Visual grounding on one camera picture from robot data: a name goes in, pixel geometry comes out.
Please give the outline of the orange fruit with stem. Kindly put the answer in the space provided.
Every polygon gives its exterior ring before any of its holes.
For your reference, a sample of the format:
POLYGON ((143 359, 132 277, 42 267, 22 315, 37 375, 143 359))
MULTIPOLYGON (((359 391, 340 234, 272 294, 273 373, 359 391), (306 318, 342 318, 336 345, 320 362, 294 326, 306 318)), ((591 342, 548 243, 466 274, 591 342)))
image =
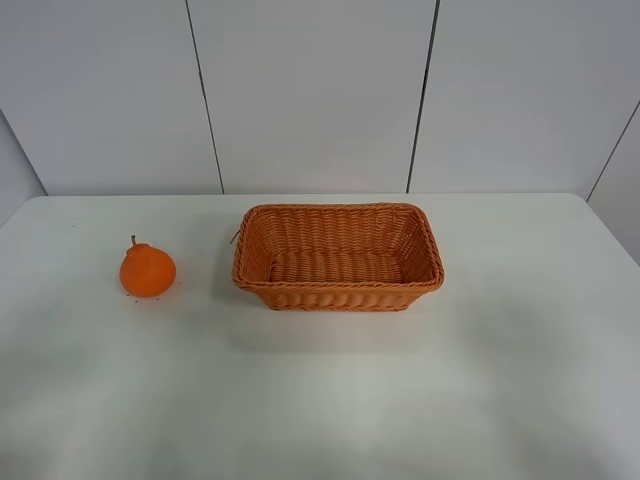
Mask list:
POLYGON ((129 295, 157 297, 173 285, 176 274, 175 262, 168 253, 131 236, 131 246, 119 270, 120 283, 129 295))

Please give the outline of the orange woven wicker basket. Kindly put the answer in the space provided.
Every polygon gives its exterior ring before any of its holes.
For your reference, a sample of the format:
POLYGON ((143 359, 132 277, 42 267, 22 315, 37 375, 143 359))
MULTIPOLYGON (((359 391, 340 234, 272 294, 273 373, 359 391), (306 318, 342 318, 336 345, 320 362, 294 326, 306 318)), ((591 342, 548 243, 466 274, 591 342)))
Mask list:
POLYGON ((445 279, 429 221, 408 203, 258 205, 236 239, 234 285, 273 310, 402 311, 445 279))

